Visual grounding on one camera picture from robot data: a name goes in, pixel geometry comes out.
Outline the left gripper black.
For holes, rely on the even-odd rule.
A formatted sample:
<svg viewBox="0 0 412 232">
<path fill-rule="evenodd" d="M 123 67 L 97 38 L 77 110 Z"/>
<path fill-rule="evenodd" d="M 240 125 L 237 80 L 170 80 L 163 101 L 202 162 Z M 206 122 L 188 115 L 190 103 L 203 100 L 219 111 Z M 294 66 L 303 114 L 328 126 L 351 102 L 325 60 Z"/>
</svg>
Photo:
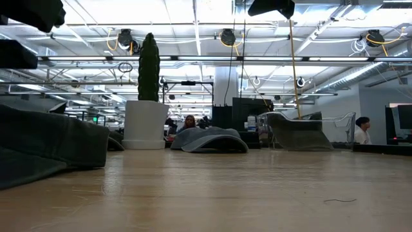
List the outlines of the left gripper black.
<svg viewBox="0 0 412 232">
<path fill-rule="evenodd" d="M 65 23 L 61 0 L 0 0 L 0 15 L 51 32 Z M 16 40 L 0 40 L 0 68 L 36 69 L 37 56 Z"/>
</svg>

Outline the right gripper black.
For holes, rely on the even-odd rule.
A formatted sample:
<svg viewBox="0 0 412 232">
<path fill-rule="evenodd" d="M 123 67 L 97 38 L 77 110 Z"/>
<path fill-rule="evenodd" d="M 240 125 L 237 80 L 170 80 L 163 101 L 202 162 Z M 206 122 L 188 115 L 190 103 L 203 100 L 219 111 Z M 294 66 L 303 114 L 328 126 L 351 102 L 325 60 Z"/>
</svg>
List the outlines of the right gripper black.
<svg viewBox="0 0 412 232">
<path fill-rule="evenodd" d="M 248 9 L 249 16 L 278 11 L 286 19 L 294 15 L 295 2 L 292 0 L 254 0 Z"/>
</svg>

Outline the grey baseball cap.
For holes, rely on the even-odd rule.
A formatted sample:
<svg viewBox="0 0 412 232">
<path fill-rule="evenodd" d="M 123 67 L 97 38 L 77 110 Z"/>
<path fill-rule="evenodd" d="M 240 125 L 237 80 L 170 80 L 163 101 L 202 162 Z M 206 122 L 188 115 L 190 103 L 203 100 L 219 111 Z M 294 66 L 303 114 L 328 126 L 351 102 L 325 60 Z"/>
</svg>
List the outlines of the grey baseball cap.
<svg viewBox="0 0 412 232">
<path fill-rule="evenodd" d="M 218 151 L 222 153 L 247 153 L 248 146 L 237 130 L 211 127 L 188 128 L 179 132 L 171 143 L 171 150 L 189 153 Z"/>
</svg>

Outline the long ceiling light bar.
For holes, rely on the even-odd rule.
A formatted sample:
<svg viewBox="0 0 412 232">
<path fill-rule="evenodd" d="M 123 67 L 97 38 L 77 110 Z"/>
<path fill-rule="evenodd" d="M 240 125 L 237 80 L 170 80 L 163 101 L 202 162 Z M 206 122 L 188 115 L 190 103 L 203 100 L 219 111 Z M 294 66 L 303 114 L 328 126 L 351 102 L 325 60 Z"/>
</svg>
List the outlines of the long ceiling light bar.
<svg viewBox="0 0 412 232">
<path fill-rule="evenodd" d="M 137 61 L 139 56 L 40 56 L 39 61 Z M 292 57 L 269 56 L 160 56 L 161 61 L 292 61 Z M 295 57 L 298 62 L 412 62 L 412 57 Z"/>
</svg>

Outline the black box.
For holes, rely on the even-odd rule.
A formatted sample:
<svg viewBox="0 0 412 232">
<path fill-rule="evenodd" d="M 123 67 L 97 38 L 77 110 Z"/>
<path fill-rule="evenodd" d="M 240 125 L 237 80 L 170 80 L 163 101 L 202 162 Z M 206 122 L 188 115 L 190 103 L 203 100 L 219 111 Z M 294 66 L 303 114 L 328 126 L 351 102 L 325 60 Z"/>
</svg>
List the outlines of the black box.
<svg viewBox="0 0 412 232">
<path fill-rule="evenodd" d="M 212 107 L 212 126 L 223 129 L 232 127 L 232 106 Z"/>
</svg>

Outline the green cactus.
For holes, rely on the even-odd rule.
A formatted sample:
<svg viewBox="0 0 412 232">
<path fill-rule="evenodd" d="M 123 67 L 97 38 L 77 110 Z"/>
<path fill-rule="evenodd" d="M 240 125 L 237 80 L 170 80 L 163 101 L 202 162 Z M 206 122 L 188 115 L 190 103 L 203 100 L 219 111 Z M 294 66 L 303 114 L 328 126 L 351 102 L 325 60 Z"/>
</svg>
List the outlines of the green cactus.
<svg viewBox="0 0 412 232">
<path fill-rule="evenodd" d="M 138 67 L 138 100 L 158 102 L 160 56 L 152 33 L 143 40 Z"/>
</svg>

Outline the clear plastic bin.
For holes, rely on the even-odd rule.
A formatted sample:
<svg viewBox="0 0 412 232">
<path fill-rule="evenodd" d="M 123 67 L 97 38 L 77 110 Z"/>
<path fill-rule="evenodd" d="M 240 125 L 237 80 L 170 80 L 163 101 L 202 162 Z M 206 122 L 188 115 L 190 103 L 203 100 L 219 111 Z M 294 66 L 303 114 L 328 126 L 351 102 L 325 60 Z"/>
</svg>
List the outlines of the clear plastic bin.
<svg viewBox="0 0 412 232">
<path fill-rule="evenodd" d="M 257 128 L 259 133 L 259 141 L 267 142 L 272 141 L 276 142 L 273 138 L 272 131 L 268 126 L 266 114 L 263 113 L 257 117 Z M 326 135 L 327 139 L 333 143 L 341 143 L 353 148 L 355 144 L 354 133 L 355 133 L 355 113 L 350 112 L 346 115 L 341 115 L 337 117 L 323 117 L 323 133 Z"/>
</svg>

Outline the person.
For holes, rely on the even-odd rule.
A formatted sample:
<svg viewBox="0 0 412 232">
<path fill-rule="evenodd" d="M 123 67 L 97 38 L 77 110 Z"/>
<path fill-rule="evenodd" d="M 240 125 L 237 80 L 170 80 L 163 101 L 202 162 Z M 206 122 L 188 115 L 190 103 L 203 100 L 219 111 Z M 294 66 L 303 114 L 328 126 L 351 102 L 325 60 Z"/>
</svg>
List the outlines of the person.
<svg viewBox="0 0 412 232">
<path fill-rule="evenodd" d="M 368 130 L 370 129 L 370 118 L 359 117 L 355 121 L 355 142 L 359 144 L 372 144 Z"/>
<path fill-rule="evenodd" d="M 185 118 L 184 125 L 176 133 L 179 134 L 186 129 L 195 128 L 195 127 L 196 127 L 196 120 L 194 116 L 188 115 Z"/>
</svg>

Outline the white hexagonal plant pot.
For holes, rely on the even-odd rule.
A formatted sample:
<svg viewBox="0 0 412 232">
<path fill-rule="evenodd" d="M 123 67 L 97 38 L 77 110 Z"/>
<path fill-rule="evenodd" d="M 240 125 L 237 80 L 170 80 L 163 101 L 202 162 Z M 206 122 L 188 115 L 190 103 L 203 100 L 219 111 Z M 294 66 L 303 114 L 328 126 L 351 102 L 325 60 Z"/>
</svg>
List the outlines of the white hexagonal plant pot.
<svg viewBox="0 0 412 232">
<path fill-rule="evenodd" d="M 164 125 L 169 106 L 154 101 L 127 101 L 122 145 L 127 150 L 165 148 Z"/>
</svg>

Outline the black monitor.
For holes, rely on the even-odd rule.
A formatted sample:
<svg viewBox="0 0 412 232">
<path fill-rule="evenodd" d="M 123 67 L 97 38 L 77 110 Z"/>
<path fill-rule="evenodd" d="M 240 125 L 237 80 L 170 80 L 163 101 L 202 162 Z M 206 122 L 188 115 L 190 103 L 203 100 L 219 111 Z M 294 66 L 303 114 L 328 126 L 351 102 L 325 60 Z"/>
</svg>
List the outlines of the black monitor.
<svg viewBox="0 0 412 232">
<path fill-rule="evenodd" d="M 398 118 L 401 129 L 412 130 L 412 105 L 398 106 Z"/>
</svg>

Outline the silver ventilation duct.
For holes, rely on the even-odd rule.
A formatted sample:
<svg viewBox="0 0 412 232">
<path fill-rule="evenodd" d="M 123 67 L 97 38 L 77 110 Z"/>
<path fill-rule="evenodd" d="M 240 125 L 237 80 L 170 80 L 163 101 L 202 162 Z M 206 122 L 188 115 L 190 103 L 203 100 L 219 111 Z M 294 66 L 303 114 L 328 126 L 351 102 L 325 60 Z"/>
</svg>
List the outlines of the silver ventilation duct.
<svg viewBox="0 0 412 232">
<path fill-rule="evenodd" d="M 349 87 L 353 84 L 368 79 L 374 75 L 382 73 L 386 68 L 389 67 L 388 63 L 377 62 L 370 63 L 362 67 L 351 68 L 345 72 L 336 75 L 329 81 L 326 81 L 322 85 L 318 86 L 315 93 L 327 92 L 329 90 L 339 90 L 345 87 Z"/>
</svg>

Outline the black background rig frame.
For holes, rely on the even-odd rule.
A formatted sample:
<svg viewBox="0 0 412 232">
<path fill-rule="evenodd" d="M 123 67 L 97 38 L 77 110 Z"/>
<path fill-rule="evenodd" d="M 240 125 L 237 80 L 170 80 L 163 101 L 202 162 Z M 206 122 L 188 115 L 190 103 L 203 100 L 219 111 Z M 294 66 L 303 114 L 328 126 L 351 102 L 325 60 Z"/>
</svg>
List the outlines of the black background rig frame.
<svg viewBox="0 0 412 232">
<path fill-rule="evenodd" d="M 171 90 L 175 86 L 196 86 L 200 85 L 202 87 L 202 91 L 200 92 L 192 92 L 188 90 L 186 92 L 171 92 Z M 166 95 L 180 95 L 180 96 L 190 96 L 190 95 L 210 95 L 211 97 L 211 104 L 214 104 L 214 83 L 213 82 L 203 82 L 203 81 L 165 81 L 161 84 L 162 86 L 162 102 L 165 103 L 165 96 Z"/>
</svg>

